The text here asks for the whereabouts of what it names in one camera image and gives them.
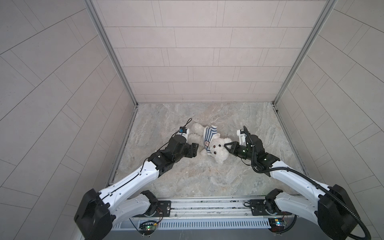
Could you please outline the white teddy bear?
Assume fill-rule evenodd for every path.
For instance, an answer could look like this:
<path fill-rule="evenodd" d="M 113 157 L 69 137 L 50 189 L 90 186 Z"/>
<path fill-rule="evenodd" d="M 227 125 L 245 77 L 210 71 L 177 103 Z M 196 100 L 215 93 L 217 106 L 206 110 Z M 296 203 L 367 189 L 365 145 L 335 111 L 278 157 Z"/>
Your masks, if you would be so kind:
<path fill-rule="evenodd" d="M 210 143 L 211 154 L 209 155 L 207 154 L 203 142 L 204 129 L 204 126 L 200 125 L 199 123 L 194 123 L 190 128 L 188 141 L 199 144 L 200 155 L 210 156 L 216 161 L 217 164 L 223 164 L 230 155 L 230 153 L 224 148 L 224 144 L 232 142 L 232 139 L 222 138 L 220 133 L 218 133 L 216 136 L 214 136 Z"/>

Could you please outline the blue white striped knit sweater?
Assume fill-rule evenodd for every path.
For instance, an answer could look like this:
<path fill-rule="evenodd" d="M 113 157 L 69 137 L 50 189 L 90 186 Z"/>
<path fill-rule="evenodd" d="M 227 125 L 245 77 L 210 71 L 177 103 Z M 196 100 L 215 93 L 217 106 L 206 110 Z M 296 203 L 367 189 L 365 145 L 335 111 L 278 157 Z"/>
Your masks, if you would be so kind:
<path fill-rule="evenodd" d="M 207 151 L 207 154 L 211 154 L 210 150 L 210 143 L 214 136 L 218 134 L 217 132 L 217 127 L 216 126 L 210 126 L 210 127 L 205 127 L 204 129 L 204 134 L 203 134 L 203 142 L 204 142 L 204 147 Z"/>

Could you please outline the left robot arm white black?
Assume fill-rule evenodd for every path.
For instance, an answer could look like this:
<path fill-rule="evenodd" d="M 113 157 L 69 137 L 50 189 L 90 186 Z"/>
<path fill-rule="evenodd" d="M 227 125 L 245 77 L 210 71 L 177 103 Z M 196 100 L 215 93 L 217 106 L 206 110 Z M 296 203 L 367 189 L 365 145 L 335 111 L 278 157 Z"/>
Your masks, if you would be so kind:
<path fill-rule="evenodd" d="M 150 155 L 141 167 L 133 173 L 96 191 L 86 192 L 81 200 L 74 221 L 86 240 L 102 240 L 111 229 L 137 215 L 152 216 L 157 212 L 158 199 L 150 191 L 143 191 L 137 197 L 133 194 L 156 180 L 182 158 L 197 156 L 199 144 L 187 142 L 187 137 L 175 135 L 163 150 Z"/>

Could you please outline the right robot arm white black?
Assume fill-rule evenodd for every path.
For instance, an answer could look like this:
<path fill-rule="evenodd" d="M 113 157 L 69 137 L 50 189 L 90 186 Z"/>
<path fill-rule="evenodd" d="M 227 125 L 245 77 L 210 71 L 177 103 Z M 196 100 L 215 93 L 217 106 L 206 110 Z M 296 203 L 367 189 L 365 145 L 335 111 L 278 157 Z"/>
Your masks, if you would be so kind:
<path fill-rule="evenodd" d="M 256 135 L 241 132 L 239 139 L 223 147 L 230 154 L 249 160 L 256 173 L 279 180 L 301 194 L 301 197 L 295 197 L 280 189 L 272 190 L 265 197 L 268 214 L 286 212 L 302 217 L 317 224 L 333 240 L 359 239 L 352 232 L 360 226 L 365 234 L 363 239 L 370 239 L 369 231 L 344 188 L 322 184 L 289 167 L 278 157 L 267 153 Z"/>

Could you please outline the left controller circuit board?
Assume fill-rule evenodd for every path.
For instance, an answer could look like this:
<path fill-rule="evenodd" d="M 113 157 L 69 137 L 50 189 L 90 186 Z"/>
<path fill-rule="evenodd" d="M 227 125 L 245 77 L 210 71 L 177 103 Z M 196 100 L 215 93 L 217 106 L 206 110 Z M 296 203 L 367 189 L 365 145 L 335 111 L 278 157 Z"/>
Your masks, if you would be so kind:
<path fill-rule="evenodd" d="M 139 225 L 139 232 L 144 236 L 150 236 L 153 234 L 159 223 L 157 221 L 146 221 Z"/>

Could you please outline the controller circuit board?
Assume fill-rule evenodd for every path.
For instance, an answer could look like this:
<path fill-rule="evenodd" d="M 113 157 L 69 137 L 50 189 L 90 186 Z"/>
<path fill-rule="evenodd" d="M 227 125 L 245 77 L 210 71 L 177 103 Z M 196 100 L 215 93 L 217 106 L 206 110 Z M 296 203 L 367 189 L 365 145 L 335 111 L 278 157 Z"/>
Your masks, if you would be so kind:
<path fill-rule="evenodd" d="M 271 226 L 269 230 L 273 233 L 282 232 L 287 226 L 287 222 L 282 218 L 270 218 L 268 220 Z"/>
<path fill-rule="evenodd" d="M 146 221 L 139 225 L 139 232 L 144 236 L 150 236 L 153 234 L 159 223 L 157 221 Z"/>

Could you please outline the ventilation grille strip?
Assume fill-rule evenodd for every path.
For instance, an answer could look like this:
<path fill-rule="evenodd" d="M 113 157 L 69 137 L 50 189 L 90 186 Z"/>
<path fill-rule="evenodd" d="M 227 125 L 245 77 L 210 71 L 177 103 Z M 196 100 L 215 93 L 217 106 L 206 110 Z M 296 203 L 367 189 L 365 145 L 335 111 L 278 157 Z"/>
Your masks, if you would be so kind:
<path fill-rule="evenodd" d="M 268 219 L 166 219 L 156 230 L 270 229 Z"/>

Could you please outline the right controller circuit board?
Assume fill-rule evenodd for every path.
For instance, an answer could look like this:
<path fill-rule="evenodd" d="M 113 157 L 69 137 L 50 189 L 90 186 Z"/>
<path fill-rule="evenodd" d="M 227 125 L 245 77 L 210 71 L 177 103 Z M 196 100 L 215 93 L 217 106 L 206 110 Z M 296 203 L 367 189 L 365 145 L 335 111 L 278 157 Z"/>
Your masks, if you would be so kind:
<path fill-rule="evenodd" d="M 282 232 L 287 226 L 287 222 L 282 218 L 270 218 L 268 220 L 271 226 L 269 230 L 273 233 Z"/>

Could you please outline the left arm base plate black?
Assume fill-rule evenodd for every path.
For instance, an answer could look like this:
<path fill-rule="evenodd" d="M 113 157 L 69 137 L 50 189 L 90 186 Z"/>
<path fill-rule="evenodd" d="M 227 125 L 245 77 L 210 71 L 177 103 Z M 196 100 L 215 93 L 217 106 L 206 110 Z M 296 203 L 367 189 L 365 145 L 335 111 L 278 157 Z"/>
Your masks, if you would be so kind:
<path fill-rule="evenodd" d="M 159 218 L 169 217 L 171 212 L 171 201 L 158 201 L 157 208 L 151 215 L 136 215 L 134 218 Z"/>

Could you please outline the aluminium mounting rail frame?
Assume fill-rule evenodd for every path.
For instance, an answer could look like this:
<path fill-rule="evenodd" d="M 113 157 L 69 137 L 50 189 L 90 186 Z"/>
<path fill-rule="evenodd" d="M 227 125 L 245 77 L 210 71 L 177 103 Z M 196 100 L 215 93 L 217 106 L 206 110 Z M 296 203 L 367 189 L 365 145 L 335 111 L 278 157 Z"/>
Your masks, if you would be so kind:
<path fill-rule="evenodd" d="M 151 215 L 157 208 L 158 201 L 171 201 L 170 219 L 229 219 L 229 218 L 269 218 L 265 216 L 252 216 L 249 208 L 243 203 L 249 200 L 265 200 L 263 197 L 222 197 L 222 198 L 176 198 L 158 199 L 150 201 L 147 197 L 139 195 L 133 199 L 123 201 L 119 205 L 109 206 L 113 215 L 113 224 L 116 225 L 136 215 Z M 305 218 L 313 223 L 318 222 L 318 204 L 309 200 L 290 196 L 283 193 L 276 197 L 271 204 L 265 200 L 269 212 L 280 210 Z"/>

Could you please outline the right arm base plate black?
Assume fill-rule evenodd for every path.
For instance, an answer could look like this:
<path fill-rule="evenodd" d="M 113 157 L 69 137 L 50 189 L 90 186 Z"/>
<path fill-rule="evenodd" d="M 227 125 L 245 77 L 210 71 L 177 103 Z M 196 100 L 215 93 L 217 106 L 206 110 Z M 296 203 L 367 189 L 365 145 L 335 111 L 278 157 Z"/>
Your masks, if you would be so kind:
<path fill-rule="evenodd" d="M 244 207 L 249 208 L 252 212 L 252 216 L 265 216 L 269 218 L 282 218 L 285 216 L 292 216 L 292 213 L 281 212 L 280 210 L 273 210 L 269 212 L 265 205 L 265 200 L 249 200 L 243 203 Z"/>

